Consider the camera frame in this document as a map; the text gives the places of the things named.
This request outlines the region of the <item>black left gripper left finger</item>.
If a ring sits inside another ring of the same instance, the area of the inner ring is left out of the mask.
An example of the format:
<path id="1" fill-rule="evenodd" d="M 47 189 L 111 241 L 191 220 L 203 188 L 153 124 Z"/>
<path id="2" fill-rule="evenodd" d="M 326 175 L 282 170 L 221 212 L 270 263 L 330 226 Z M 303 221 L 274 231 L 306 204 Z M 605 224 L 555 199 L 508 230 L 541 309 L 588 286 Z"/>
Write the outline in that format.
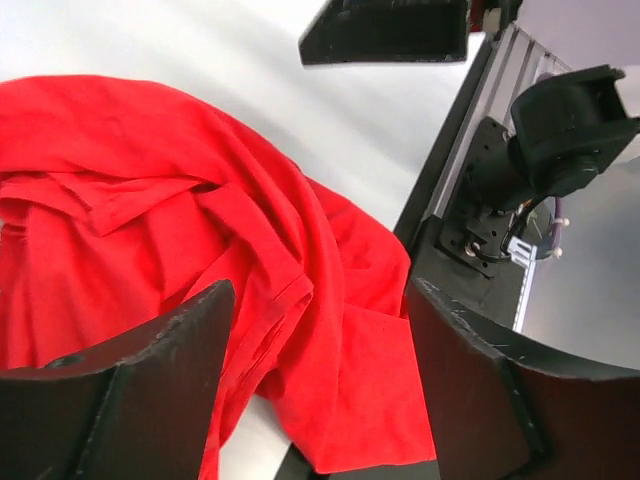
<path id="1" fill-rule="evenodd" d="M 1 375 L 5 479 L 195 479 L 235 294 L 174 310 L 42 368 Z"/>

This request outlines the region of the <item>red tank top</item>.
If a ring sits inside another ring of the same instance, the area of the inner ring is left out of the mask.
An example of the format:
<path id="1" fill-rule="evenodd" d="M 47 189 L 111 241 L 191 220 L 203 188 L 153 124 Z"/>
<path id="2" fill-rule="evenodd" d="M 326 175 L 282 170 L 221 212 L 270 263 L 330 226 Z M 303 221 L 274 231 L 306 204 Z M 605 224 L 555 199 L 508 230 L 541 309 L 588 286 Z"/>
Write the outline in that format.
<path id="1" fill-rule="evenodd" d="M 318 472 L 435 458 L 404 247 L 225 112 L 147 81 L 6 81 L 1 222 L 6 370 L 232 282 L 202 478 L 256 394 Z"/>

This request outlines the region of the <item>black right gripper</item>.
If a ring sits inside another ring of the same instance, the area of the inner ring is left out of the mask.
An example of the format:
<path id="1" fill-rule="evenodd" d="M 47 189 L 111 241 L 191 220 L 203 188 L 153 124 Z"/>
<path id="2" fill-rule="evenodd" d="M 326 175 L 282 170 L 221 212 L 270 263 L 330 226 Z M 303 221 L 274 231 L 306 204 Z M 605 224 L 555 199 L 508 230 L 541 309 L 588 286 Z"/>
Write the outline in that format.
<path id="1" fill-rule="evenodd" d="M 329 1 L 299 41 L 304 65 L 460 62 L 468 1 Z"/>

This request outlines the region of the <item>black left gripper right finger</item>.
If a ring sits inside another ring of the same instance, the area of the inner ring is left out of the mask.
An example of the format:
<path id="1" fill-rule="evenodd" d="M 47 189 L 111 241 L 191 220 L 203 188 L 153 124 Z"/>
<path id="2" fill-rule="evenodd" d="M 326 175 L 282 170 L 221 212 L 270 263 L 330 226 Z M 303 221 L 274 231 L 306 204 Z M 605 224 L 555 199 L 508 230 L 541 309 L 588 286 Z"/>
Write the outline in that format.
<path id="1" fill-rule="evenodd" d="M 512 331 L 423 279 L 408 289 L 444 479 L 635 479 L 639 374 Z"/>

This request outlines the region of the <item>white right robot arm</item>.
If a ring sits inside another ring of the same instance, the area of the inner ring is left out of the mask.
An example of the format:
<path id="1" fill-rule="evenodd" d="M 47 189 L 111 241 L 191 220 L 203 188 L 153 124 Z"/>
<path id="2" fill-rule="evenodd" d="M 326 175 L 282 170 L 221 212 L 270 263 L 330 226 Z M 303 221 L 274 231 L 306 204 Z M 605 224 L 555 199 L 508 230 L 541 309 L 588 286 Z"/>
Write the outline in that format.
<path id="1" fill-rule="evenodd" d="M 414 254 L 491 278 L 535 204 L 586 187 L 639 135 L 635 1 L 330 1 L 306 66 L 454 63 L 483 40 L 397 224 Z"/>

